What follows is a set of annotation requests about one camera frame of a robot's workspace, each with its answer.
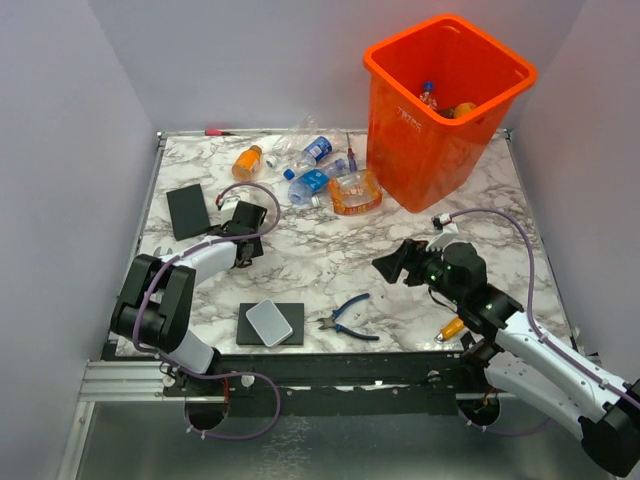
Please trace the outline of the small orange juice bottle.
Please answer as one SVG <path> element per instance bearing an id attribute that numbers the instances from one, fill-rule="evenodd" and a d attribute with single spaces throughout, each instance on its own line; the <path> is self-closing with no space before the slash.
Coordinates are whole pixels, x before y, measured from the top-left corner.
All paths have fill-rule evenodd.
<path id="1" fill-rule="evenodd" d="M 251 145 L 243 151 L 232 166 L 231 173 L 238 182 L 251 182 L 255 179 L 261 165 L 262 148 Z"/>

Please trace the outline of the large crushed orange bottle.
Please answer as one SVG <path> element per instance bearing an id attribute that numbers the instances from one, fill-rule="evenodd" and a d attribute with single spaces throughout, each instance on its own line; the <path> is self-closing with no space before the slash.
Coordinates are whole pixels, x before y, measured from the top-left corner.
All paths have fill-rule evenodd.
<path id="1" fill-rule="evenodd" d="M 329 180 L 328 189 L 336 214 L 352 216 L 366 213 L 382 203 L 383 194 L 376 176 L 360 170 Z"/>

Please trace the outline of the blue pepsi bottle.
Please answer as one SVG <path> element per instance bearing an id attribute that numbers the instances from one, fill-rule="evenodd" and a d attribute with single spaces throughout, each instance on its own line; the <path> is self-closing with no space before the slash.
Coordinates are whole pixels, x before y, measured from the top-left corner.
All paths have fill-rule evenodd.
<path id="1" fill-rule="evenodd" d="M 435 91 L 434 83 L 431 81 L 425 82 L 423 84 L 422 93 L 419 95 L 419 99 L 423 104 L 425 104 L 432 110 L 436 111 L 438 109 L 438 102 L 437 102 L 434 91 Z"/>

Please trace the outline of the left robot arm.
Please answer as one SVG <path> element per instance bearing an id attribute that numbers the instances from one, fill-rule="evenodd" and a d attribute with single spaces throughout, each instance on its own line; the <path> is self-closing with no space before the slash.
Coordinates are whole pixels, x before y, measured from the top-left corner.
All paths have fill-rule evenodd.
<path id="1" fill-rule="evenodd" d="M 194 289 L 227 270 L 244 268 L 263 254 L 258 230 L 267 209 L 240 201 L 227 222 L 199 243 L 164 256 L 136 256 L 115 304 L 110 331 L 187 370 L 186 382 L 206 395 L 220 385 L 220 352 L 189 327 Z"/>

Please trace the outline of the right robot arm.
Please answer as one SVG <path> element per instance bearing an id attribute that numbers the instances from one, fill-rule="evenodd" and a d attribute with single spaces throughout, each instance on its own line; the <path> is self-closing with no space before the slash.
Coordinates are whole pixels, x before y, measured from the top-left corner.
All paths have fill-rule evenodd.
<path id="1" fill-rule="evenodd" d="M 466 351 L 461 383 L 513 394 L 551 417 L 608 473 L 625 477 L 639 462 L 639 384 L 579 354 L 530 319 L 511 296 L 487 280 L 486 263 L 469 243 L 432 249 L 408 239 L 373 260 L 390 284 L 402 272 L 408 286 L 426 285 L 456 306 L 481 341 Z"/>

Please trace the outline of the orange plastic bin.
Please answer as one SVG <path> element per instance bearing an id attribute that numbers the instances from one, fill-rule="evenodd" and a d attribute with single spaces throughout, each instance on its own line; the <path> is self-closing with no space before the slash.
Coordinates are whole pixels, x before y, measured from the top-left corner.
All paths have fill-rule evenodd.
<path id="1" fill-rule="evenodd" d="M 537 80 L 535 66 L 469 21 L 433 17 L 371 47 L 366 161 L 402 207 L 419 213 L 465 183 L 514 100 Z M 438 109 L 423 104 L 435 85 Z M 457 119 L 439 109 L 473 102 Z"/>

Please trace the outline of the black foam pad upper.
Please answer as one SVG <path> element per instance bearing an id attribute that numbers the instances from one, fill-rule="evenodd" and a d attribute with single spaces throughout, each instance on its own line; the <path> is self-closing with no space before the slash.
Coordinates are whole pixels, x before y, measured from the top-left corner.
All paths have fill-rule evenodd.
<path id="1" fill-rule="evenodd" d="M 205 234 L 211 227 L 200 184 L 166 193 L 172 231 L 177 241 Z"/>

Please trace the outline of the blue label water bottle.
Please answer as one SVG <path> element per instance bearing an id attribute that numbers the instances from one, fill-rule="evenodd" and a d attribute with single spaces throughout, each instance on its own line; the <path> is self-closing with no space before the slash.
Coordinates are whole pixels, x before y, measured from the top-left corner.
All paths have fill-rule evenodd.
<path id="1" fill-rule="evenodd" d="M 288 189 L 288 199 L 300 206 L 309 203 L 319 192 L 322 192 L 329 181 L 348 172 L 344 159 L 338 159 L 322 168 L 311 169 L 294 179 Z"/>

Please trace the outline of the red pen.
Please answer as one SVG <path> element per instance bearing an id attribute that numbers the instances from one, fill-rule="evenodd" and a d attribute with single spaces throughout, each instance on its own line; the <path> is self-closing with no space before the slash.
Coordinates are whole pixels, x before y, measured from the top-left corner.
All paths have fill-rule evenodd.
<path id="1" fill-rule="evenodd" d="M 225 137 L 225 136 L 234 136 L 235 134 L 225 130 L 206 129 L 204 130 L 204 135 L 208 137 Z"/>

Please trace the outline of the silver wrench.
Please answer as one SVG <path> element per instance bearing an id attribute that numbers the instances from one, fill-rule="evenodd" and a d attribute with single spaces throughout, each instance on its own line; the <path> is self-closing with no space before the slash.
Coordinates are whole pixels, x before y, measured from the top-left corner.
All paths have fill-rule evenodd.
<path id="1" fill-rule="evenodd" d="M 154 252 L 153 255 L 155 257 L 162 257 L 165 255 L 171 255 L 173 253 L 173 250 L 171 248 L 167 248 L 166 250 L 163 250 L 161 247 L 157 247 Z"/>

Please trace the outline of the white rounded box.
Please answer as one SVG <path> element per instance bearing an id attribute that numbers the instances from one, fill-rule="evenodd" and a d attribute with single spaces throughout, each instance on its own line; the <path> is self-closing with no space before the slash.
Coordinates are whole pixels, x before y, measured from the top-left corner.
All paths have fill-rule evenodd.
<path id="1" fill-rule="evenodd" d="M 275 347 L 293 334 L 292 326 L 270 299 L 249 308 L 246 318 L 266 347 Z"/>

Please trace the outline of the blue label bottle top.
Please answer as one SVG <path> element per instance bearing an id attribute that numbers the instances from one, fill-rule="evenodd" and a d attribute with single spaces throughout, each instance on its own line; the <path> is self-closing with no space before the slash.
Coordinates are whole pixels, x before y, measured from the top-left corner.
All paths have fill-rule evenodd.
<path id="1" fill-rule="evenodd" d="M 333 145 L 331 141 L 325 136 L 318 136 L 301 151 L 294 162 L 294 168 L 314 167 L 332 151 Z"/>

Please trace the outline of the clear crushed bottle back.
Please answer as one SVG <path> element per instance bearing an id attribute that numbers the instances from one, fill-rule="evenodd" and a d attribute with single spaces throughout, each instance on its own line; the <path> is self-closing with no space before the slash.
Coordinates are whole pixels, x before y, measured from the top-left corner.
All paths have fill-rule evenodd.
<path id="1" fill-rule="evenodd" d="M 273 144 L 272 151 L 285 154 L 304 149 L 318 132 L 318 122 L 313 116 L 306 116 L 293 127 L 287 129 Z"/>

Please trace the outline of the red screwdriver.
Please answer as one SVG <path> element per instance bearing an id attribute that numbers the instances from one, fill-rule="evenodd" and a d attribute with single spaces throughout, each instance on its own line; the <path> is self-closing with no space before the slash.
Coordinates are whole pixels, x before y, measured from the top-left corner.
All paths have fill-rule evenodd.
<path id="1" fill-rule="evenodd" d="M 356 157 L 351 145 L 350 135 L 348 132 L 346 132 L 345 136 L 346 136 L 346 142 L 347 142 L 347 159 L 348 159 L 349 171 L 356 172 L 358 170 L 358 166 L 357 166 Z"/>

